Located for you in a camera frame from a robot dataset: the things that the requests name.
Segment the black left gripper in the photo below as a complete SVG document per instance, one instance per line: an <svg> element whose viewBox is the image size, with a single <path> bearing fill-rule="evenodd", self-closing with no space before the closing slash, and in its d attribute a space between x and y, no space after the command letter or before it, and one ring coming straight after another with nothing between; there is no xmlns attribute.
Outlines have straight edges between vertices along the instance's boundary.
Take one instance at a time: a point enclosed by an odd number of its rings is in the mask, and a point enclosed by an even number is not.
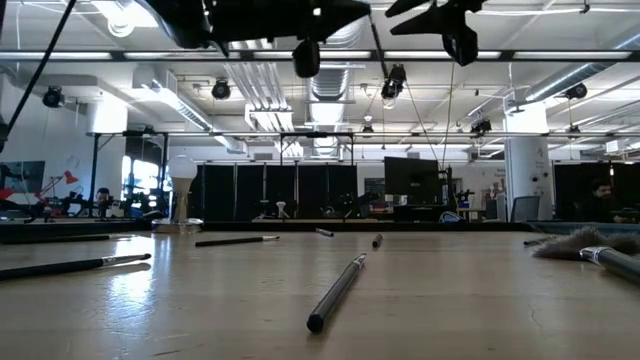
<svg viewBox="0 0 640 360"><path fill-rule="evenodd" d="M312 17L312 36L330 37L371 14L360 0L202 0L204 22L188 30L188 49L215 48L229 55L232 42L277 37L306 37L304 23Z"/></svg>

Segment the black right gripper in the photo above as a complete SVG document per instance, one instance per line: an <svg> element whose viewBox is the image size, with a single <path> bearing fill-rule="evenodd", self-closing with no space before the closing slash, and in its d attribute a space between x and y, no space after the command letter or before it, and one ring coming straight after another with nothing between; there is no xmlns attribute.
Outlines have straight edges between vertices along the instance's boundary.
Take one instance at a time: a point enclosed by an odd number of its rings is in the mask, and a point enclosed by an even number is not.
<svg viewBox="0 0 640 360"><path fill-rule="evenodd" d="M406 13L433 0L396 0L386 11L387 18ZM447 28L466 25L466 13L477 13L487 0L447 0L393 27L392 35L443 34Z"/></svg>

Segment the large fluffy powder brush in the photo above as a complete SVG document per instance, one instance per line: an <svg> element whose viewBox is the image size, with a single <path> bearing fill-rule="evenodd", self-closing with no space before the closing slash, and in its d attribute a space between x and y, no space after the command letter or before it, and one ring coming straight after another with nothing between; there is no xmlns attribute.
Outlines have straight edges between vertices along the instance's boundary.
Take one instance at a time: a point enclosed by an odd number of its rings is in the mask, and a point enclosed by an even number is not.
<svg viewBox="0 0 640 360"><path fill-rule="evenodd" d="M525 247L532 257L589 262L640 286L640 234L606 234L588 226L568 235L546 237L552 239L539 246Z"/></svg>

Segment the large black monitor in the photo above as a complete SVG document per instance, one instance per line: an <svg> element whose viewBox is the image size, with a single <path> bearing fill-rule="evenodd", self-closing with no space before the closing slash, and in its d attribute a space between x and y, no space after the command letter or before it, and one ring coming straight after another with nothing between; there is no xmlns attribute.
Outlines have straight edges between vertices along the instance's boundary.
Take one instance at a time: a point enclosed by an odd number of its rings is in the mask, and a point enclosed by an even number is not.
<svg viewBox="0 0 640 360"><path fill-rule="evenodd" d="M384 158L385 193L407 196L409 205L441 203L439 164L436 160Z"/></svg>

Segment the white light bulb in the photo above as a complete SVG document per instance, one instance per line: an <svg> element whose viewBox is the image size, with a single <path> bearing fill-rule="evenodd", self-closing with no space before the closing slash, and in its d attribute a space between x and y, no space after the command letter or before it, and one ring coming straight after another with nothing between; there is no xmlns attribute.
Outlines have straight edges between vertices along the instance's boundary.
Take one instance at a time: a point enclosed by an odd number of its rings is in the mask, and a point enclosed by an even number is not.
<svg viewBox="0 0 640 360"><path fill-rule="evenodd" d="M178 155L169 161L168 170L175 199L173 220L176 223L186 223L188 195L197 176L197 165L191 158Z"/></svg>

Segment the grey office chair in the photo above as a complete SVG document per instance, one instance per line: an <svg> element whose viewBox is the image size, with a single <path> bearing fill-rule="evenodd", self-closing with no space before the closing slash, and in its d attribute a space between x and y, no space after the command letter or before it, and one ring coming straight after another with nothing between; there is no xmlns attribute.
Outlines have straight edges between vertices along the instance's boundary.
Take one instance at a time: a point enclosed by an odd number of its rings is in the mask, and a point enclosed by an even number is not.
<svg viewBox="0 0 640 360"><path fill-rule="evenodd" d="M539 216L540 197L536 195L516 197L513 200L509 221L536 221Z"/></svg>

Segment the black partition panel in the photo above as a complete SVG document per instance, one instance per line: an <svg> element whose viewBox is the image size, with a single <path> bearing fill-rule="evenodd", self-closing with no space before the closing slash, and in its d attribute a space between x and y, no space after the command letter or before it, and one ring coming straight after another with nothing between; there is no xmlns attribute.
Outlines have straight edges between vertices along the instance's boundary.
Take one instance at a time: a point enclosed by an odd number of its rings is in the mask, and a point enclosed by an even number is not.
<svg viewBox="0 0 640 360"><path fill-rule="evenodd" d="M577 203L590 194L595 179L612 187L614 214L635 217L640 223L640 164L577 163L554 166L555 215L557 220L584 222L577 217Z"/></svg>

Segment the clear bulb holder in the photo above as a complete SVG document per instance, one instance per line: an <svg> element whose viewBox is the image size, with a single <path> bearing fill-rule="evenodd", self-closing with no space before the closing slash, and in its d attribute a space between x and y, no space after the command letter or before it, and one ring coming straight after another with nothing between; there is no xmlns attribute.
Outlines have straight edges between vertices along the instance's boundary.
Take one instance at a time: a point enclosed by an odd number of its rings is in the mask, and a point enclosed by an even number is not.
<svg viewBox="0 0 640 360"><path fill-rule="evenodd" d="M175 219L155 219L151 222L151 230L162 234L194 234L202 231L204 221L187 218L184 222Z"/></svg>

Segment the seated person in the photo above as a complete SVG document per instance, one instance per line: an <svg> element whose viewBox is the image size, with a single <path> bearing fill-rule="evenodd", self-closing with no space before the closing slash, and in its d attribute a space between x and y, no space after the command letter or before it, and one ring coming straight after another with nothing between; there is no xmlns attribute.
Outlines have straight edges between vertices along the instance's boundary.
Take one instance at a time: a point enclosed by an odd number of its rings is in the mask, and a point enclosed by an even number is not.
<svg viewBox="0 0 640 360"><path fill-rule="evenodd" d="M577 203L577 217L584 222L636 223L635 217L614 214L612 187L608 180L595 179L590 194Z"/></svg>

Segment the red desk lamp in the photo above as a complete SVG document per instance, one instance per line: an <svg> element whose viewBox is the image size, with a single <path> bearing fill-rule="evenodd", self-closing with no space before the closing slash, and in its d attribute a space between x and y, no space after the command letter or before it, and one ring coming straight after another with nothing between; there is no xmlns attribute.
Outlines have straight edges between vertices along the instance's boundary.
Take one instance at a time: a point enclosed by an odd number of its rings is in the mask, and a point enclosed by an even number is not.
<svg viewBox="0 0 640 360"><path fill-rule="evenodd" d="M48 192L52 192L55 194L55 187L63 182L65 185L74 184L78 181L78 179L72 175L70 171L65 171L62 175L52 176L49 178L49 181L45 183L42 188L35 193L36 198L39 200L39 205L46 209L49 206L49 202L46 198L46 194Z"/></svg>

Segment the silver ventilation duct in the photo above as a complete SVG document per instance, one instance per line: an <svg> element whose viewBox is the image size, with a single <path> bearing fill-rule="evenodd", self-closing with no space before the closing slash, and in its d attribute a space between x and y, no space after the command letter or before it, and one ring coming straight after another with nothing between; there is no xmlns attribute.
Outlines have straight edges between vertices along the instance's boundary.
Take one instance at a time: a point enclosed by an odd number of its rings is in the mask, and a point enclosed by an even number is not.
<svg viewBox="0 0 640 360"><path fill-rule="evenodd" d="M606 50L640 50L640 25L620 33L604 44ZM615 62L572 63L529 88L521 99L521 104L539 102L565 91L584 80L595 76Z"/></svg>
<svg viewBox="0 0 640 360"><path fill-rule="evenodd" d="M308 83L309 120L316 131L337 132L344 120L351 69L321 69Z"/></svg>

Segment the black overhead frame beam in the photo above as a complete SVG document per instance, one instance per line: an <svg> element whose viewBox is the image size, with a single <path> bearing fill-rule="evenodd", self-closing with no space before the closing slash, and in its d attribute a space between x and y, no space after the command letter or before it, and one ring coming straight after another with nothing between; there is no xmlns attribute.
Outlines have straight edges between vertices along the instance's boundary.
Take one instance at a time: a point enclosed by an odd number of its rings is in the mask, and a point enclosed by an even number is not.
<svg viewBox="0 0 640 360"><path fill-rule="evenodd" d="M322 50L323 61L333 62L447 62L449 56L439 50ZM54 62L289 62L289 50L236 50L224 56L217 51L72 51L52 52ZM544 50L484 50L479 62L608 62L640 63L640 50L544 51Z"/></svg>

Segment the black partition wall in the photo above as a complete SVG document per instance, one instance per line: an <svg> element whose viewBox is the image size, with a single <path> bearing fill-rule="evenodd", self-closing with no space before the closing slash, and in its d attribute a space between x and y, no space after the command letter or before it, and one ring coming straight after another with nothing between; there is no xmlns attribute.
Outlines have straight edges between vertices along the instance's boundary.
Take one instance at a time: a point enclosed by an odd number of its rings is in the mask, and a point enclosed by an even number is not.
<svg viewBox="0 0 640 360"><path fill-rule="evenodd" d="M354 217L357 169L335 164L200 165L188 214L207 222Z"/></svg>

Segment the black table frame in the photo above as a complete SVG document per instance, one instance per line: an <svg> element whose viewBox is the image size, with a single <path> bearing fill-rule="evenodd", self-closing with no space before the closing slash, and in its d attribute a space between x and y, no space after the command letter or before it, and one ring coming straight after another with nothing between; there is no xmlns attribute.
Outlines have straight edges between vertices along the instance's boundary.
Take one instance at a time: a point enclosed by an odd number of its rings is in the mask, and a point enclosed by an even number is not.
<svg viewBox="0 0 640 360"><path fill-rule="evenodd" d="M320 228L332 232L539 232L569 234L583 228L583 222L531 221L486 223L436 222L370 222L338 221L258 221L258 222L206 222L203 231L218 232L313 232ZM0 225L0 244L39 242L50 238L149 232L152 225L140 221L84 222L84 223L30 223Z"/></svg>

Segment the colourful wall poster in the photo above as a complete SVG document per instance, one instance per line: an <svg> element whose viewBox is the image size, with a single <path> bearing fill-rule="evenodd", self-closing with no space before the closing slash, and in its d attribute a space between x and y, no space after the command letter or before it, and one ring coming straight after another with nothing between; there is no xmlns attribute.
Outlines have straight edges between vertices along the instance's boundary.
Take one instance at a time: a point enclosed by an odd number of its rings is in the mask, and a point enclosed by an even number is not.
<svg viewBox="0 0 640 360"><path fill-rule="evenodd" d="M0 199L8 199L15 193L39 194L44 170L44 161L0 162Z"/></svg>

